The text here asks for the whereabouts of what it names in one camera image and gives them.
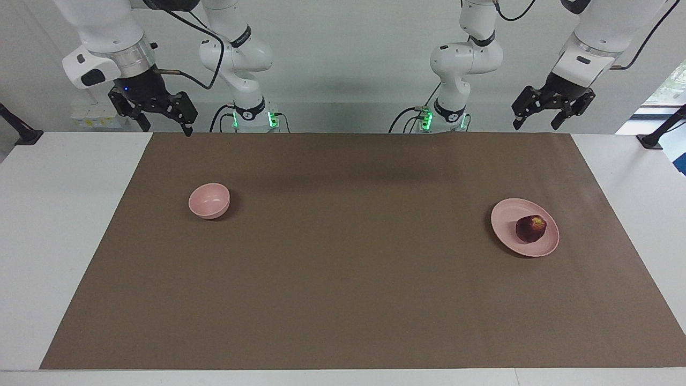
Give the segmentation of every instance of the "brown table mat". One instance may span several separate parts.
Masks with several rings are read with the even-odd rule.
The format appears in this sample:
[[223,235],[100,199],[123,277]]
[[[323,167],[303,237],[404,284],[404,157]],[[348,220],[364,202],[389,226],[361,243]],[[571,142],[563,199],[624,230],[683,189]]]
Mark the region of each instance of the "brown table mat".
[[[231,190],[196,218],[191,191]],[[490,228],[542,205],[559,248]],[[42,369],[686,366],[568,135],[154,134]]]

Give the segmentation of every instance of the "fruit on plate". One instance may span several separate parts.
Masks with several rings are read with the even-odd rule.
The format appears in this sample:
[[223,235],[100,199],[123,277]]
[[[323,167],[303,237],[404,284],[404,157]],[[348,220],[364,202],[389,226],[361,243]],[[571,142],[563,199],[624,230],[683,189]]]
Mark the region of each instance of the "fruit on plate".
[[543,237],[547,223],[541,215],[522,217],[517,221],[517,237],[524,242],[534,242]]

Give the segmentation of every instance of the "gray wall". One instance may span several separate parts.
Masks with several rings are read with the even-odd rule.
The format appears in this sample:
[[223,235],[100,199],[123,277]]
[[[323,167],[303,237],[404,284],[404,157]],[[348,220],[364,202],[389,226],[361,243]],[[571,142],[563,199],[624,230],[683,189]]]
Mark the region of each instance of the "gray wall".
[[[528,2],[503,1],[503,12],[518,14]],[[465,39],[456,0],[254,0],[241,6],[255,33],[274,49],[273,68],[259,74],[264,92],[299,131],[387,130],[397,111],[423,103],[438,83],[428,63],[432,49]],[[150,40],[160,45],[160,66],[210,78],[198,59],[203,35],[162,12],[134,13]],[[204,19],[201,9],[197,13]],[[675,10],[630,71],[612,71],[598,81],[599,98],[562,131],[614,133],[686,58],[684,19],[686,5]],[[559,1],[546,0],[519,22],[497,22],[505,61],[496,73],[468,79],[471,130],[511,130],[510,104],[527,84],[542,85],[577,20]],[[108,103],[109,86],[95,87],[89,95],[74,89],[63,74],[60,59],[79,41],[52,1],[0,1],[0,36],[0,100],[33,126],[78,130],[69,120],[72,106],[93,98]],[[205,91],[183,78],[167,77],[167,86],[189,92],[201,112],[198,130],[205,130],[216,107],[231,99],[222,83]],[[531,118],[524,130],[549,130],[553,115]],[[173,122],[153,123],[155,130],[177,130]],[[0,141],[13,139],[7,126],[0,130]],[[0,152],[7,146],[0,146]]]

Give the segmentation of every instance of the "table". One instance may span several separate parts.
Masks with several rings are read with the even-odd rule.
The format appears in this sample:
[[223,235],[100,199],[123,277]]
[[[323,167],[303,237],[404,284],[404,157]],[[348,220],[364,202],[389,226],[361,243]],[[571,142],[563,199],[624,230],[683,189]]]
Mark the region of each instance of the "table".
[[[574,135],[677,318],[686,326],[686,179],[633,137]],[[677,369],[37,371],[150,134],[46,133],[0,164],[0,384],[683,384]]]

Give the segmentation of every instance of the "pink bowl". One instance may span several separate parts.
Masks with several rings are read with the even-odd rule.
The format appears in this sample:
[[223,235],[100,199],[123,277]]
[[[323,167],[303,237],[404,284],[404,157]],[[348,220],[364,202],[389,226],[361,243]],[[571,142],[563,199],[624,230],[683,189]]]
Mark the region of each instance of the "pink bowl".
[[213,220],[226,213],[229,202],[230,194],[226,186],[221,183],[207,183],[191,193],[188,208],[200,218]]
[[[543,237],[538,241],[524,242],[516,232],[517,221],[526,216],[538,214],[547,223]],[[507,248],[530,258],[549,255],[560,243],[560,230],[548,212],[531,201],[522,198],[507,198],[500,201],[490,213],[490,223],[495,235]]]

